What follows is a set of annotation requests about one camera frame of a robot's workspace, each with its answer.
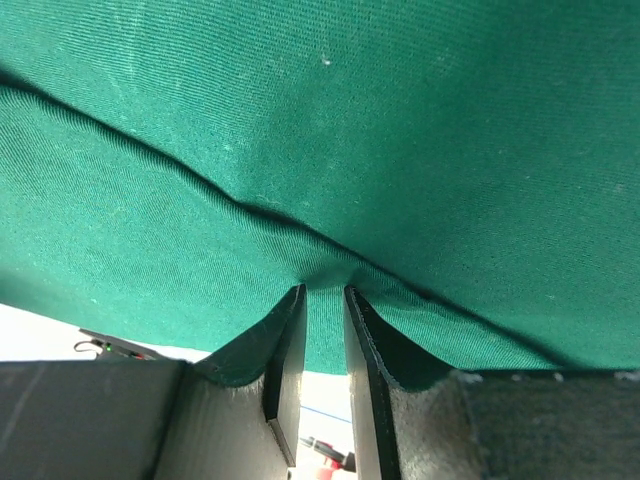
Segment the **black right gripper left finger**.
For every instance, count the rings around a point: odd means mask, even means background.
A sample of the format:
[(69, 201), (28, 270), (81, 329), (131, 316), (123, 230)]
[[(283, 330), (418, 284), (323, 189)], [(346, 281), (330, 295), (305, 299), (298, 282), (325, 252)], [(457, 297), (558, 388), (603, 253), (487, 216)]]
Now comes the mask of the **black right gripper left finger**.
[(5, 479), (284, 479), (295, 463), (306, 289), (207, 358), (1, 366)]

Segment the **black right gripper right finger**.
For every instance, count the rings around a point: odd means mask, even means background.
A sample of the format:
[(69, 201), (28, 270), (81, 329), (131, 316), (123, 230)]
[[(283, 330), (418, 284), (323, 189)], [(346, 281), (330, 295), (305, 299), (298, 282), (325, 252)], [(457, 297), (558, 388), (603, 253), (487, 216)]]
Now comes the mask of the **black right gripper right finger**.
[(635, 479), (635, 370), (461, 370), (346, 288), (362, 479)]

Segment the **dark green surgical cloth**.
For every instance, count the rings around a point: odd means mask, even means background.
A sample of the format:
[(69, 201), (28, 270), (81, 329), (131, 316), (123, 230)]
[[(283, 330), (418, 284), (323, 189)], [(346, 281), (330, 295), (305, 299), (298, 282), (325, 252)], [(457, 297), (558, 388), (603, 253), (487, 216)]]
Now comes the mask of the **dark green surgical cloth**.
[(635, 1), (5, 1), (1, 300), (213, 351), (307, 288), (465, 369), (639, 364)]

